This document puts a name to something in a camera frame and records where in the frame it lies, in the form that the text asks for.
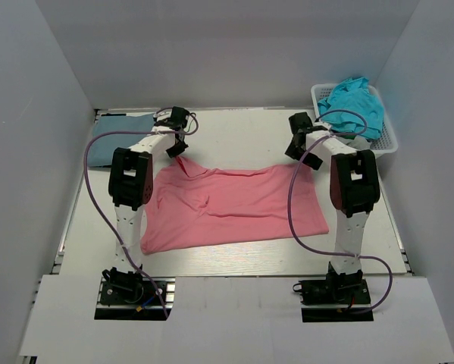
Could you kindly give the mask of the pink t shirt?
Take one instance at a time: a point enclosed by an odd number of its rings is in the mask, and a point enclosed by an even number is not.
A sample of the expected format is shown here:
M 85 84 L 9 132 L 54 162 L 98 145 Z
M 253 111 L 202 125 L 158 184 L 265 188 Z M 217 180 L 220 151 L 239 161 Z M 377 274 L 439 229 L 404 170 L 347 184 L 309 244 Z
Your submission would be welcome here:
M 142 253 L 291 237 L 287 197 L 296 165 L 260 170 L 207 169 L 178 157 L 154 179 Z M 327 234 L 312 171 L 302 166 L 292 199 L 300 237 Z

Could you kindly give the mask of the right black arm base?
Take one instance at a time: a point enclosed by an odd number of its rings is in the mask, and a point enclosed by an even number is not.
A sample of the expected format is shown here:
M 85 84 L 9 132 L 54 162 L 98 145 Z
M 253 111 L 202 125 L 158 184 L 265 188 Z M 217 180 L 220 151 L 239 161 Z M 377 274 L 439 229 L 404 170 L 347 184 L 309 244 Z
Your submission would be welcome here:
M 304 323 L 372 322 L 371 296 L 359 271 L 338 275 L 332 271 L 322 279 L 301 280 L 293 285 L 300 295 Z

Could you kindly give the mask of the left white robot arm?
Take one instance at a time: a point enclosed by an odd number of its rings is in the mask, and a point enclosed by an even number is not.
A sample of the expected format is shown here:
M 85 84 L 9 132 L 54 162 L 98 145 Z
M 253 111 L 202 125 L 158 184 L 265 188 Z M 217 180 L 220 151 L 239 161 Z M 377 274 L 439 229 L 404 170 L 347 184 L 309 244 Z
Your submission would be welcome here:
M 116 214 L 116 256 L 134 269 L 142 267 L 140 241 L 144 207 L 152 198 L 154 161 L 161 155 L 175 158 L 188 148 L 185 137 L 196 132 L 194 112 L 174 106 L 153 114 L 154 127 L 137 143 L 113 153 L 108 182 Z

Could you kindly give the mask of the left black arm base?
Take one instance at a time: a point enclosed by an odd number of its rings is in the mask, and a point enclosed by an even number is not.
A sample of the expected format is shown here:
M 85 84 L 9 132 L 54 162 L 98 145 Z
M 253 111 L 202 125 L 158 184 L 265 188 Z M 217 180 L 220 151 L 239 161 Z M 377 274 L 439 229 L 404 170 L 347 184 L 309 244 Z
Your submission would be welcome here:
M 152 283 L 141 274 L 105 269 L 99 285 L 94 319 L 99 321 L 164 321 L 174 304 L 175 280 Z

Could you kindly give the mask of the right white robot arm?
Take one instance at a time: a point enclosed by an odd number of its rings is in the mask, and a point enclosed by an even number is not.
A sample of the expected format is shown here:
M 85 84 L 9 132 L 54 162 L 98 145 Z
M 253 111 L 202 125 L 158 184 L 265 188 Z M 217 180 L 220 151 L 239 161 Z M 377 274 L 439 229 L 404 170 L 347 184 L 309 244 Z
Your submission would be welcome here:
M 380 199 L 376 157 L 370 149 L 357 150 L 347 146 L 326 127 L 314 124 L 305 111 L 290 116 L 289 124 L 293 138 L 286 155 L 295 159 L 298 165 L 287 197 L 288 224 L 299 245 L 313 253 L 331 257 L 328 270 L 339 276 L 326 283 L 326 291 L 333 301 L 341 303 L 354 292 L 353 283 L 346 276 L 362 273 L 360 258 L 364 229 Z M 318 170 L 324 163 L 330 167 L 330 201 L 337 212 L 333 252 L 305 245 L 296 235 L 293 224 L 293 190 L 300 167 L 307 165 Z

